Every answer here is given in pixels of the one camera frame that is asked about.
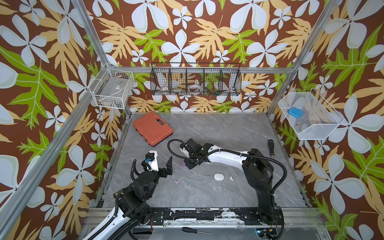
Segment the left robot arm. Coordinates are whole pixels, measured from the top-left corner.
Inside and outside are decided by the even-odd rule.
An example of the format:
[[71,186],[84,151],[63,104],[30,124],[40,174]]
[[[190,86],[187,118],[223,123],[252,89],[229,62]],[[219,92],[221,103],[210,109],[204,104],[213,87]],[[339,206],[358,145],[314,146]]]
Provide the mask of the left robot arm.
[[137,160],[131,167],[132,183],[114,193],[115,207],[87,236],[85,240],[120,240],[138,225],[144,225],[152,219],[152,208],[147,200],[152,198],[160,178],[173,174],[173,158],[170,157],[165,168],[159,168],[157,153],[149,152],[141,165],[144,169],[139,173]]

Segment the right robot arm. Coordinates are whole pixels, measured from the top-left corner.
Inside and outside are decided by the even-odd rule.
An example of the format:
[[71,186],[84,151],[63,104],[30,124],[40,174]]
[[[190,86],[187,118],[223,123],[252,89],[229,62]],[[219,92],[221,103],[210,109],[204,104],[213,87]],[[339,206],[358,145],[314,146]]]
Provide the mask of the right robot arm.
[[193,139],[187,142],[172,139],[168,141],[167,148],[173,156],[183,159],[190,170],[202,163],[223,164],[242,170],[257,194],[256,219],[269,225],[283,218],[282,210],[275,202],[275,191],[287,177],[287,168],[281,162],[263,156],[257,149],[239,152],[209,143],[200,145]]

